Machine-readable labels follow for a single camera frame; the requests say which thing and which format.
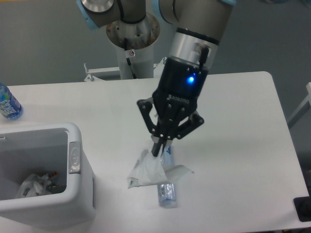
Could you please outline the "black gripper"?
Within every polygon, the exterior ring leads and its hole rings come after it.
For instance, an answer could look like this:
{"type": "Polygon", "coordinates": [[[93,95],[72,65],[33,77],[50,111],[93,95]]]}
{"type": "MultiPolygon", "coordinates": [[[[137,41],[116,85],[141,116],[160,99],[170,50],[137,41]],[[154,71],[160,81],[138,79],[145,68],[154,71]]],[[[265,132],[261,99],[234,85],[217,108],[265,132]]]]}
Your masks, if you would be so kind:
{"type": "Polygon", "coordinates": [[[151,150],[153,156],[164,152],[175,138],[180,140],[204,124],[196,109],[207,74],[208,69],[202,64],[168,58],[152,98],[137,101],[154,142],[151,150]],[[153,104],[158,115],[157,125],[150,116],[153,104]]]}

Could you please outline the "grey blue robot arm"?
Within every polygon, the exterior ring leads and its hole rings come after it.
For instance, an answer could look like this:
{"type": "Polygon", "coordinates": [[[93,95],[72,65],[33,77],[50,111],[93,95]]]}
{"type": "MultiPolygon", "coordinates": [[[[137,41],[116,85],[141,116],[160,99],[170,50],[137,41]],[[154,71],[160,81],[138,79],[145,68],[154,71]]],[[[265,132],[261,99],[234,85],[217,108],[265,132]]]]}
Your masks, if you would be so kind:
{"type": "Polygon", "coordinates": [[[154,142],[153,156],[204,123],[197,100],[235,5],[234,0],[155,0],[150,14],[143,0],[77,1],[88,27],[106,27],[122,79],[153,77],[158,19],[176,26],[158,87],[137,102],[154,142]]]}

